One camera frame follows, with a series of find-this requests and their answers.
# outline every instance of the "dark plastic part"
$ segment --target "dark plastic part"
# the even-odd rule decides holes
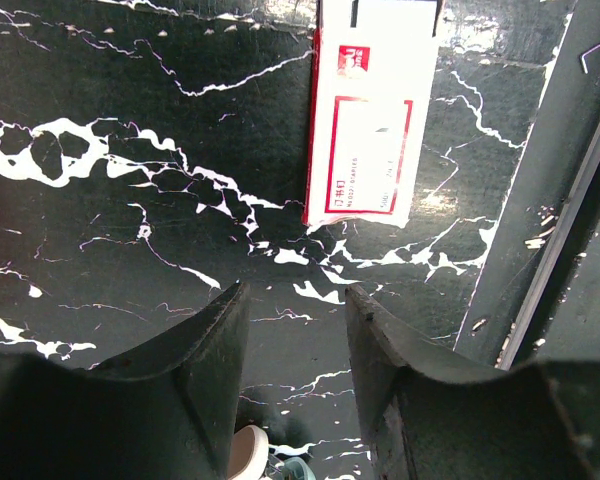
[[[248,291],[90,371],[0,355],[0,479],[226,478]]]
[[[376,478],[600,478],[600,363],[503,372],[437,345],[357,286],[346,297]]]

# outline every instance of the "red logo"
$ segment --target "red logo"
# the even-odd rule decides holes
[[[338,75],[346,78],[360,78],[369,70],[369,47],[340,46],[338,55]]]

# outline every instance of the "white label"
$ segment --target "white label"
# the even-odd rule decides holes
[[[412,106],[336,97],[325,213],[393,212]]]

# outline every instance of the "white sneaker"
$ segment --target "white sneaker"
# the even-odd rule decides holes
[[[249,425],[233,436],[229,480],[260,480],[269,457],[267,432]]]

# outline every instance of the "marble pattern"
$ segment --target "marble pattern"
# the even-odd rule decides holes
[[[0,351],[88,367],[249,281],[241,415],[370,478],[343,289],[453,346],[572,7],[448,2],[400,230],[300,221],[312,2],[0,0]]]

